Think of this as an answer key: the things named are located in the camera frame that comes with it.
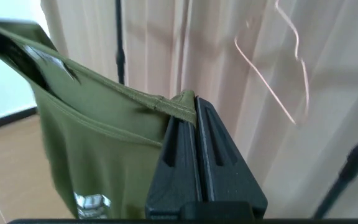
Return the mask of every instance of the beige curtain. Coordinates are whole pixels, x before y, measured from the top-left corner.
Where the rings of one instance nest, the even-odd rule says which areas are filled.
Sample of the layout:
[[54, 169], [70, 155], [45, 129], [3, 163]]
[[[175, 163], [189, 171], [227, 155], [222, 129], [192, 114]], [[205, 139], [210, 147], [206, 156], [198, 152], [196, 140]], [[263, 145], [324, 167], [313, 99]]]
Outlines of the beige curtain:
[[[358, 1], [281, 0], [300, 34], [311, 104], [292, 125], [239, 44], [291, 114], [305, 93], [295, 36], [261, 0], [124, 0], [126, 85], [171, 97], [183, 89], [212, 102], [268, 198], [266, 217], [309, 217], [358, 142]], [[117, 80], [112, 0], [43, 0], [59, 50]], [[358, 217], [358, 179], [329, 217]]]

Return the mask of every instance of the floor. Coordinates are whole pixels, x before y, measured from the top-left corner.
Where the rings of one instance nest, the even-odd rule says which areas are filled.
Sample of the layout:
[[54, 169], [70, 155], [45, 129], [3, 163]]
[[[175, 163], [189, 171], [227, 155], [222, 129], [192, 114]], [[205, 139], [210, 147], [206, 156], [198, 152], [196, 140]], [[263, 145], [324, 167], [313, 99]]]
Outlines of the floor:
[[71, 217], [53, 188], [38, 116], [0, 128], [0, 223]]

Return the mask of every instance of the curtain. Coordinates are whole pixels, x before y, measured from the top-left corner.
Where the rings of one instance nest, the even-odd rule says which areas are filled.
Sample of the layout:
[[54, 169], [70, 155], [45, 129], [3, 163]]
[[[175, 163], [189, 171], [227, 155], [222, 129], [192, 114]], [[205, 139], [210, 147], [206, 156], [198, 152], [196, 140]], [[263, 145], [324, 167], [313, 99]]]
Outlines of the curtain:
[[[168, 98], [192, 89], [212, 102], [268, 198], [266, 217], [310, 217], [358, 142], [358, 1], [280, 1], [298, 29], [310, 81], [301, 126], [291, 124], [234, 45], [238, 33], [244, 53], [301, 118], [295, 36], [273, 0], [122, 4], [126, 85]], [[114, 1], [43, 0], [42, 7], [61, 53], [117, 81]], [[358, 178], [328, 217], [358, 217]]]

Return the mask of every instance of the thin pink wire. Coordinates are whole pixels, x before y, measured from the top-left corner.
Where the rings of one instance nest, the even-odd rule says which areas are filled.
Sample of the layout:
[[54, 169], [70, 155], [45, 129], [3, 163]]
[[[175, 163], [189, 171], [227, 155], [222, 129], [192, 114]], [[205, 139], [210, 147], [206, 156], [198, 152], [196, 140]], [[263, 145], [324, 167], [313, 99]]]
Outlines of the thin pink wire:
[[[309, 96], [309, 80], [308, 80], [308, 74], [306, 71], [306, 65], [305, 65], [305, 61], [302, 58], [298, 57], [298, 49], [299, 49], [299, 34], [298, 31], [296, 30], [296, 27], [294, 26], [294, 24], [292, 23], [291, 19], [285, 14], [285, 12], [280, 8], [280, 6], [278, 6], [278, 2], [279, 0], [275, 1], [275, 9], [278, 11], [278, 13], [283, 17], [284, 21], [290, 26], [290, 28], [292, 29], [293, 33], [295, 34], [295, 38], [296, 38], [296, 44], [295, 44], [295, 58], [297, 62], [301, 62], [302, 64], [302, 69], [303, 69], [303, 78], [305, 80], [305, 93], [306, 93], [306, 105], [305, 105], [305, 111], [304, 111], [304, 115], [303, 115], [303, 119], [302, 122], [305, 122], [307, 117], [308, 117], [308, 113], [309, 113], [309, 103], [310, 103], [310, 96]], [[291, 116], [291, 114], [288, 112], [288, 110], [286, 109], [286, 107], [283, 105], [283, 103], [281, 102], [281, 100], [278, 98], [278, 96], [275, 94], [275, 92], [272, 90], [272, 88], [270, 87], [270, 85], [267, 83], [267, 81], [265, 80], [265, 78], [263, 77], [263, 75], [259, 72], [258, 68], [247, 58], [247, 56], [242, 52], [241, 48], [238, 46], [237, 43], [237, 39], [238, 39], [238, 33], [236, 35], [236, 37], [234, 38], [234, 43], [237, 47], [237, 50], [240, 52], [240, 54], [242, 55], [242, 57], [248, 62], [248, 64], [255, 70], [255, 72], [258, 74], [258, 76], [260, 77], [260, 79], [262, 79], [263, 83], [266, 85], [266, 87], [268, 88], [268, 90], [270, 91], [270, 93], [273, 95], [273, 97], [276, 99], [277, 103], [281, 106], [282, 110], [284, 111], [284, 113], [286, 114], [286, 116], [290, 119], [290, 121], [293, 124], [297, 124], [297, 122], [293, 119], [293, 117]]]

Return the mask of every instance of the olive green fabric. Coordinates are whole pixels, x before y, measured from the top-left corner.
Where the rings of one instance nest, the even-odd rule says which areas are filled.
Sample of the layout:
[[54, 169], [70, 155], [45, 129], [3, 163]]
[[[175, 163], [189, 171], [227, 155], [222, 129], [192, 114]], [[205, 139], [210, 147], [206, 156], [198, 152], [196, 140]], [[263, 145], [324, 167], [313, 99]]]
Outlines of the olive green fabric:
[[144, 218], [168, 119], [195, 124], [194, 93], [168, 100], [114, 83], [60, 55], [37, 24], [0, 22], [0, 34], [42, 74], [0, 53], [34, 91], [55, 188], [72, 214]]

